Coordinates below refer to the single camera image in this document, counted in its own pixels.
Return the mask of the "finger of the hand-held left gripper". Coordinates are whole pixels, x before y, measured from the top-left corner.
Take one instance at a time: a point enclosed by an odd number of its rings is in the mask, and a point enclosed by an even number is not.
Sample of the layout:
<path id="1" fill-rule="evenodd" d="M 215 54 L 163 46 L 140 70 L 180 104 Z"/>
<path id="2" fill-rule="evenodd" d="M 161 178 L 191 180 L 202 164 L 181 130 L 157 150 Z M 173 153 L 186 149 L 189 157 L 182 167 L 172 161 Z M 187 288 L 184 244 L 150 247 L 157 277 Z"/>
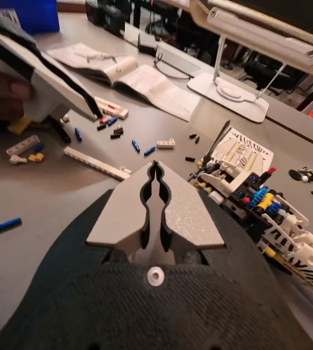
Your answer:
<path id="1" fill-rule="evenodd" d="M 38 60 L 35 72 L 49 85 L 53 98 L 88 120 L 103 116 L 93 95 L 68 70 L 41 50 L 34 57 Z"/>

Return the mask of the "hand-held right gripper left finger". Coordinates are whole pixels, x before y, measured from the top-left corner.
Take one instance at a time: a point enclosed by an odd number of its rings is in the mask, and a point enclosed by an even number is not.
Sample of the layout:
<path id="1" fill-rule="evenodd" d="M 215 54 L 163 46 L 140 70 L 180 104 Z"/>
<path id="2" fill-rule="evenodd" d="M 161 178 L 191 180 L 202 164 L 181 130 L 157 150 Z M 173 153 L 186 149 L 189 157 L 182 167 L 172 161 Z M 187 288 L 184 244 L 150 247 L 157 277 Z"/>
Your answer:
<path id="1" fill-rule="evenodd" d="M 152 161 L 117 185 L 89 233 L 88 245 L 123 250 L 127 256 L 145 249 L 150 237 L 151 184 L 156 162 Z"/>

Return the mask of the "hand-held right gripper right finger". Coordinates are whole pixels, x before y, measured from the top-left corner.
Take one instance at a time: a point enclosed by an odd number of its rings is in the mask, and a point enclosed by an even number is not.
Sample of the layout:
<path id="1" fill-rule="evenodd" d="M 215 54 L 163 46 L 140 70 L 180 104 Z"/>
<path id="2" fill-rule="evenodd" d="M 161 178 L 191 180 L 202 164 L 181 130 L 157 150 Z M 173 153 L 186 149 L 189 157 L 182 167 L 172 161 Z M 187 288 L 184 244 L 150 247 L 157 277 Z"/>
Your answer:
<path id="1" fill-rule="evenodd" d="M 188 251 L 223 247 L 225 242 L 197 189 L 158 161 L 161 212 L 160 240 L 165 252 L 176 256 Z"/>

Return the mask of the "long white lego beam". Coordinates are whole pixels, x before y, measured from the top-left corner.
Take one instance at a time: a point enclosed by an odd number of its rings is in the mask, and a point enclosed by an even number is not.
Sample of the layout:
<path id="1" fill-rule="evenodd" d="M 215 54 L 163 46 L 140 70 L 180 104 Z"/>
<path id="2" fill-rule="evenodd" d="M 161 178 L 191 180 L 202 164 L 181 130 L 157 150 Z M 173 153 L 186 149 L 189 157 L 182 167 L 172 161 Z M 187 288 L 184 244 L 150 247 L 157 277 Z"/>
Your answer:
<path id="1" fill-rule="evenodd" d="M 102 173 L 105 173 L 109 177 L 113 177 L 117 180 L 124 181 L 130 176 L 120 171 L 120 169 L 114 168 L 102 161 L 99 161 L 91 156 L 85 155 L 71 147 L 65 147 L 63 153 L 70 158 L 73 158 L 91 168 L 94 168 Z"/>

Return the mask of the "partly built lego aircraft model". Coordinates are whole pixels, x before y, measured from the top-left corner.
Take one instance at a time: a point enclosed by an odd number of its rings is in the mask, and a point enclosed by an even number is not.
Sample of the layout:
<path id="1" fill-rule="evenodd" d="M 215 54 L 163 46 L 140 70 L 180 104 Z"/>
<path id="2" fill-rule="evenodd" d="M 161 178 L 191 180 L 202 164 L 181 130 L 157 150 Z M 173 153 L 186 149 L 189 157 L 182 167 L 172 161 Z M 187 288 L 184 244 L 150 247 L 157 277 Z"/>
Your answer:
<path id="1" fill-rule="evenodd" d="M 230 122 L 224 124 L 188 181 L 231 214 L 268 261 L 297 275 L 313 290 L 313 234 L 307 230 L 310 221 L 283 193 L 265 185 L 276 168 L 257 175 L 211 159 L 215 147 L 228 133 Z"/>

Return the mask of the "yellow lego plate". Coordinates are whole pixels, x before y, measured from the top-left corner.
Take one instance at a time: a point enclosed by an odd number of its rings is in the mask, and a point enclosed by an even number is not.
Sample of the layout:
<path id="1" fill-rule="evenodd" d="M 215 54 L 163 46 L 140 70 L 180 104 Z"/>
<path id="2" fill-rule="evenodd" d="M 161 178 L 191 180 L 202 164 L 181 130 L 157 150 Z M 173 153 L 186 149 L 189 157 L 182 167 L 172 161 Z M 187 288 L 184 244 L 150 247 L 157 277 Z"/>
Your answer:
<path id="1" fill-rule="evenodd" d="M 12 134 L 20 135 L 31 125 L 31 123 L 32 120 L 29 117 L 23 116 L 19 120 L 11 122 L 7 127 L 7 130 Z"/>

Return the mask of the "thick white lego beam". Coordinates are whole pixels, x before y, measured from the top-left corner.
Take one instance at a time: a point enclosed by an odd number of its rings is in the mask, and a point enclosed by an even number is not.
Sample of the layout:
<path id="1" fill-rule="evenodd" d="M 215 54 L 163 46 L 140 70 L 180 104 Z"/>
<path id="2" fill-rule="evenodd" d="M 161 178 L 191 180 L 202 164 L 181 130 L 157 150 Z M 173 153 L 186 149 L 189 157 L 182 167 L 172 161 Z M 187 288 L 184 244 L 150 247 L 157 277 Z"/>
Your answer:
<path id="1" fill-rule="evenodd" d="M 20 155 L 27 151 L 28 149 L 32 148 L 33 146 L 37 145 L 40 142 L 40 139 L 37 135 L 32 135 L 22 142 L 19 142 L 15 144 L 14 146 L 10 147 L 6 150 L 7 155 L 10 157 L 13 155 Z"/>

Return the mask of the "small black lego assembly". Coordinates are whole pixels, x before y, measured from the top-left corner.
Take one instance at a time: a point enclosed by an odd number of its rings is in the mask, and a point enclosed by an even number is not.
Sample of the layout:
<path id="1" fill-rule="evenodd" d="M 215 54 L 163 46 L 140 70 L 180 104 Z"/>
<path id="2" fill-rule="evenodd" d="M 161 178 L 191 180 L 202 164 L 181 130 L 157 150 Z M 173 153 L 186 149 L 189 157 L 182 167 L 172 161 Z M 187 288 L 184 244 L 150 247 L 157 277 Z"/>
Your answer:
<path id="1" fill-rule="evenodd" d="M 295 181 L 302 181 L 303 183 L 313 183 L 313 170 L 308 167 L 303 167 L 298 170 L 289 170 L 289 176 Z"/>

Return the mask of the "person's left hand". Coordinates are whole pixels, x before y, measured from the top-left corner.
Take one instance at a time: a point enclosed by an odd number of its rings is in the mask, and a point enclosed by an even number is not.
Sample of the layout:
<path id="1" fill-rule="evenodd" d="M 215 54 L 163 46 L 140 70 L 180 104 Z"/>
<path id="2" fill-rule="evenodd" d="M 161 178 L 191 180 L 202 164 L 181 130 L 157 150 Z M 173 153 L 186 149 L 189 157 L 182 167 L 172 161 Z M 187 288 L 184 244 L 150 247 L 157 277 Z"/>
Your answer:
<path id="1" fill-rule="evenodd" d="M 32 96 L 33 88 L 28 82 L 0 72 L 0 120 L 19 120 L 24 115 L 23 102 Z"/>

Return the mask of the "blue plastic bin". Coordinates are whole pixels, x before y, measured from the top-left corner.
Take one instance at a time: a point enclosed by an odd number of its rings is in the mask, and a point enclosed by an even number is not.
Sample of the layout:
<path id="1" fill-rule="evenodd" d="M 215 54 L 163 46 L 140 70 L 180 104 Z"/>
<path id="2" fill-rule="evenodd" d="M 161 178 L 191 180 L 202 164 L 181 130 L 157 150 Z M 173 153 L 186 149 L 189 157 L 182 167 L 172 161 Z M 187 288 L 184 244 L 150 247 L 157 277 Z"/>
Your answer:
<path id="1" fill-rule="evenodd" d="M 0 15 L 29 34 L 60 30 L 56 0 L 0 0 Z"/>

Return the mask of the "zebra striped sticker sheet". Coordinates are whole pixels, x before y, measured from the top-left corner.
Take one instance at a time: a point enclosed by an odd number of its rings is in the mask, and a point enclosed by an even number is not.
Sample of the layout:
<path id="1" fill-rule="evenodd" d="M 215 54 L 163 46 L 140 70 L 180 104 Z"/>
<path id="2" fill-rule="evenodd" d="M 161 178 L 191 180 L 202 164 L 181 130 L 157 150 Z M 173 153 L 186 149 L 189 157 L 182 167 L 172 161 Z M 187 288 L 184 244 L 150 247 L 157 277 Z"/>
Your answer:
<path id="1" fill-rule="evenodd" d="M 233 127 L 215 147 L 213 161 L 226 161 L 247 172 L 262 175 L 271 168 L 274 153 Z"/>

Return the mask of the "open instruction booklet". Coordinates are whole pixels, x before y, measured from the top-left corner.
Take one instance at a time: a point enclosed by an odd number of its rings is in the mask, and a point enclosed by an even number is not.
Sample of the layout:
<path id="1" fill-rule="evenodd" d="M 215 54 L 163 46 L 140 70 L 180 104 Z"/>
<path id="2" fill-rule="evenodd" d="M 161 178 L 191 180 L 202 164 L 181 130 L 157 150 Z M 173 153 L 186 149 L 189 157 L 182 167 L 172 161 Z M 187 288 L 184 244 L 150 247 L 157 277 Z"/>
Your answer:
<path id="1" fill-rule="evenodd" d="M 200 102 L 199 96 L 174 85 L 156 68 L 138 66 L 131 55 L 103 53 L 82 42 L 47 54 L 88 79 L 104 81 L 111 88 L 125 85 L 155 107 L 187 122 Z"/>

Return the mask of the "black box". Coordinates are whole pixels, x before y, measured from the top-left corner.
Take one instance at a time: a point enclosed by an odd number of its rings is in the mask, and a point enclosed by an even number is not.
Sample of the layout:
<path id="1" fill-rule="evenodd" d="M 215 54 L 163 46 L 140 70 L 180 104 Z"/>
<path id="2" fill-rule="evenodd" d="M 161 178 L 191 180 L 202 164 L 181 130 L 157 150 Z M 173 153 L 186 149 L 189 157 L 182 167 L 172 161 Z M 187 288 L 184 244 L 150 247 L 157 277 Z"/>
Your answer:
<path id="1" fill-rule="evenodd" d="M 87 19 L 117 37 L 125 37 L 125 22 L 129 21 L 132 5 L 129 0 L 86 0 Z"/>

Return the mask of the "small dark adapter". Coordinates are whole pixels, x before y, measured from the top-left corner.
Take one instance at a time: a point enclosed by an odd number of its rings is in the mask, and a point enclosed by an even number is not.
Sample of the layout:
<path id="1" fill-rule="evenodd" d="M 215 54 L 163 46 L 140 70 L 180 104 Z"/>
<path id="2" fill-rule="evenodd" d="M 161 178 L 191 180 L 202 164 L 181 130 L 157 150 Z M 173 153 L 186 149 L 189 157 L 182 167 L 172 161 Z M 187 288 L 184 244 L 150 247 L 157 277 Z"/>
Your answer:
<path id="1" fill-rule="evenodd" d="M 155 57 L 158 47 L 154 35 L 139 32 L 137 48 L 140 53 Z"/>

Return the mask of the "white lego frame piece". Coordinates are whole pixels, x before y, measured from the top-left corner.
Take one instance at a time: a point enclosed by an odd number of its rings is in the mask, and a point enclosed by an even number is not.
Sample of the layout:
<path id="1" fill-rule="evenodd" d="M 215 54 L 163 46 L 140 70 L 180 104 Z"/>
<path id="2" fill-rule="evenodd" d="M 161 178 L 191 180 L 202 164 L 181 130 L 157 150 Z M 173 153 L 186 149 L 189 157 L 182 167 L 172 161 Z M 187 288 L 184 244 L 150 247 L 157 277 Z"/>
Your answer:
<path id="1" fill-rule="evenodd" d="M 106 115 L 116 116 L 119 119 L 125 120 L 129 116 L 128 109 L 107 101 L 105 99 L 94 97 L 94 100 L 99 108 L 99 110 Z"/>

